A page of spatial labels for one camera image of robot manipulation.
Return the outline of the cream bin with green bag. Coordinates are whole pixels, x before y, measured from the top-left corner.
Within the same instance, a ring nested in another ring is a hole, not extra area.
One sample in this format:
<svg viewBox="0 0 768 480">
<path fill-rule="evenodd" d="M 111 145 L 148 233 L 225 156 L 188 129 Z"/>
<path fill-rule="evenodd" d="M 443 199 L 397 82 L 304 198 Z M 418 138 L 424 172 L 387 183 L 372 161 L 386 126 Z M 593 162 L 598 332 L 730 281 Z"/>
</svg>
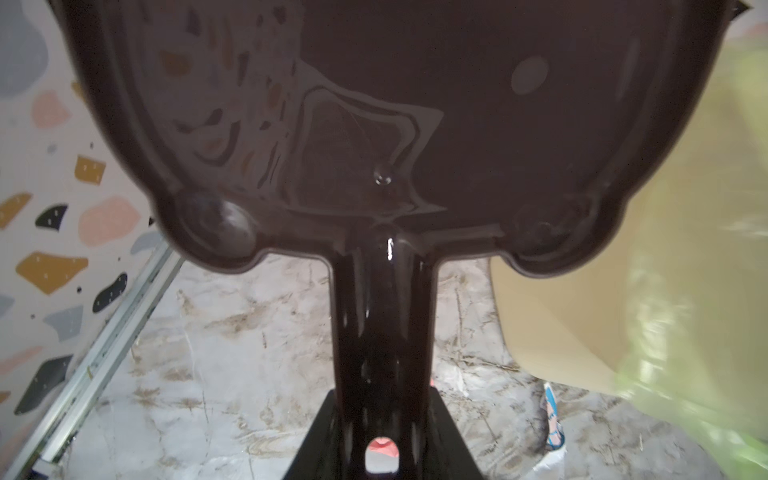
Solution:
<svg viewBox="0 0 768 480">
<path fill-rule="evenodd" d="M 767 40 L 723 46 L 700 104 L 610 244 L 550 279 L 490 265 L 531 375 L 682 428 L 731 479 L 767 475 Z"/>
</svg>

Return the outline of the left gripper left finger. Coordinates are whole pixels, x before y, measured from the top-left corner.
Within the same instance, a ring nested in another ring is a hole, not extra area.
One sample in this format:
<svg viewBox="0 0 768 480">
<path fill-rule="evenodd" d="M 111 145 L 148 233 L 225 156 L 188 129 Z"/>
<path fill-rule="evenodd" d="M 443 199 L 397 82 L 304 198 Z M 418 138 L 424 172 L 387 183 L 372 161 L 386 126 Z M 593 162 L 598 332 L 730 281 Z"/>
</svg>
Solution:
<svg viewBox="0 0 768 480">
<path fill-rule="evenodd" d="M 330 390 L 299 447 L 284 480 L 339 478 L 339 415 Z"/>
</svg>

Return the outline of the dark brown plastic dustpan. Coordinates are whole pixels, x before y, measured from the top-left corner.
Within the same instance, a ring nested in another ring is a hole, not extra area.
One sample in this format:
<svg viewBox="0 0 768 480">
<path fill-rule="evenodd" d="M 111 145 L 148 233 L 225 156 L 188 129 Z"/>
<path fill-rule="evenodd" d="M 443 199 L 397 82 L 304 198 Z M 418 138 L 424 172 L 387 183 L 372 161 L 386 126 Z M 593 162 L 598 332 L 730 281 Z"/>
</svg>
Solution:
<svg viewBox="0 0 768 480">
<path fill-rule="evenodd" d="M 55 1 L 166 238 L 330 271 L 339 478 L 427 478 L 440 265 L 581 267 L 689 120 L 738 1 Z"/>
</svg>

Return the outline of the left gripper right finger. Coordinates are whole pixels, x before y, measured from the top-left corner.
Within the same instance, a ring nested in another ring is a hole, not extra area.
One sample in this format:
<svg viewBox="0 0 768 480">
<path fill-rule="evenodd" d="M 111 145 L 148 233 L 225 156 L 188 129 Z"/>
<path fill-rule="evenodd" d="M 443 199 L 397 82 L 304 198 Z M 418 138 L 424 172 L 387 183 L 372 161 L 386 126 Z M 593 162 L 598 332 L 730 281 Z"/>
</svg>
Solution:
<svg viewBox="0 0 768 480">
<path fill-rule="evenodd" d="M 429 390 L 427 478 L 483 480 L 483 475 L 435 387 Z"/>
</svg>

